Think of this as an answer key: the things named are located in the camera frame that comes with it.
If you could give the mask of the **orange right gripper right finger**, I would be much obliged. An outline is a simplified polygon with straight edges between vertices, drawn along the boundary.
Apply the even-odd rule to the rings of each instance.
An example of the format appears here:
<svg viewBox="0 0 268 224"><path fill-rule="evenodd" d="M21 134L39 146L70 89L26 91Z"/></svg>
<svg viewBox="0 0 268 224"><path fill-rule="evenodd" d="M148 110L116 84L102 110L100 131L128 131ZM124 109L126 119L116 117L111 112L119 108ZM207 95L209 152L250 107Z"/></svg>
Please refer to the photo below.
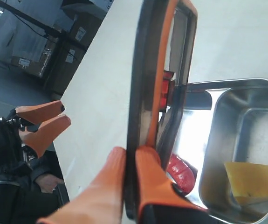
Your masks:
<svg viewBox="0 0 268 224"><path fill-rule="evenodd" d="M139 224L199 224L208 217L205 209L178 195L172 181L161 168L155 149L141 146L136 150L139 185Z"/></svg>

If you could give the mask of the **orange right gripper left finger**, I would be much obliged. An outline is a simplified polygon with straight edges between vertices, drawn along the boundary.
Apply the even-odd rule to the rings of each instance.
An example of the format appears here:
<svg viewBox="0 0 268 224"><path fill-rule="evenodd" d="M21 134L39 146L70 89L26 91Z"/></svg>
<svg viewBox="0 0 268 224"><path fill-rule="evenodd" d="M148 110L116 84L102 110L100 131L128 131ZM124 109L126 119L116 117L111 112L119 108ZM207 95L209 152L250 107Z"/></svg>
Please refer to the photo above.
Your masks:
<svg viewBox="0 0 268 224"><path fill-rule="evenodd" d="M103 168L76 198L38 224L119 224L123 212L126 150L111 150Z"/></svg>

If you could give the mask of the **person's hand in background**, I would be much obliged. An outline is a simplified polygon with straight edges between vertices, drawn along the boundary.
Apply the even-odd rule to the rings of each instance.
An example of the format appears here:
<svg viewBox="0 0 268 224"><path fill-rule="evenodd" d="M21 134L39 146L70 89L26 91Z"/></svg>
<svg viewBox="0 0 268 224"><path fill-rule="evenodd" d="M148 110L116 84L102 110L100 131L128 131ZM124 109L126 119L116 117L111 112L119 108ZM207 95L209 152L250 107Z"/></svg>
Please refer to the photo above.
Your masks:
<svg viewBox="0 0 268 224"><path fill-rule="evenodd" d="M42 193L52 194L58 184L63 184L64 180L52 175L43 174L36 178L36 184L40 187Z"/></svg>

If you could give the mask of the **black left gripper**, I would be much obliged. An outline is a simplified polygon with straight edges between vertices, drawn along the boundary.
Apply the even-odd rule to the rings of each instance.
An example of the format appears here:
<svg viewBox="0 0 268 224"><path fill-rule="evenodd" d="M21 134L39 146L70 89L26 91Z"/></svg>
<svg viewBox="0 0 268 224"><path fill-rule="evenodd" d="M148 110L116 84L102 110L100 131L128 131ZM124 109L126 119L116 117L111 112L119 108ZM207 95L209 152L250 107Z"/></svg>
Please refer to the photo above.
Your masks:
<svg viewBox="0 0 268 224"><path fill-rule="evenodd" d="M67 115L59 115L64 111L64 105L57 100L41 105L19 106L0 118L0 177L41 175L40 157L71 125ZM30 159L35 156L34 152L38 158L24 160L24 153Z"/></svg>

